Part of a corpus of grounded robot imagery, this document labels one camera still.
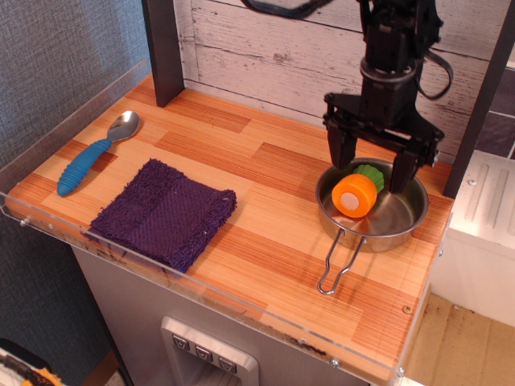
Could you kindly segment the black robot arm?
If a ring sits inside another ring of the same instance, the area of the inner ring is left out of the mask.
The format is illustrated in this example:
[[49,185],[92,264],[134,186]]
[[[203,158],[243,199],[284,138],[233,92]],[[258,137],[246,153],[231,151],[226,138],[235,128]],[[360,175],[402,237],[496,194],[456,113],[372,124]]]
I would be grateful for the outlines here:
[[323,123],[333,166],[344,169],[359,139],[396,153],[389,182],[401,193],[418,169],[433,165],[444,133],[416,109],[423,64],[430,60],[453,76],[451,65],[431,51],[443,25],[433,1],[362,1],[366,43],[360,62],[361,93],[329,93]]

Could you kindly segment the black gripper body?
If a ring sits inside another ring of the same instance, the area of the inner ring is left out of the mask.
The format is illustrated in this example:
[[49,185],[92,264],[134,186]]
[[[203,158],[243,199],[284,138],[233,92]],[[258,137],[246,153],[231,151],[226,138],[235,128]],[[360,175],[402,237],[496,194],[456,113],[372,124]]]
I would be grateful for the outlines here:
[[402,150],[419,155],[419,163],[434,163],[439,155],[443,131],[416,109],[416,78],[380,82],[363,78],[360,95],[333,93],[324,96],[330,121],[350,124],[357,136],[397,154]]

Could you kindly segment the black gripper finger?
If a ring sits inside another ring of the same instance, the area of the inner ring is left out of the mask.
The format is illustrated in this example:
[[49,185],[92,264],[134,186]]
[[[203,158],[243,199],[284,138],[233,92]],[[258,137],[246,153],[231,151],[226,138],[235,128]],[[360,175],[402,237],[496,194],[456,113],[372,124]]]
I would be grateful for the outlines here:
[[327,125],[328,145],[333,166],[344,169],[356,156],[357,136],[350,124],[330,121]]
[[415,152],[402,150],[393,161],[389,191],[402,193],[406,185],[413,179],[419,168],[419,155]]

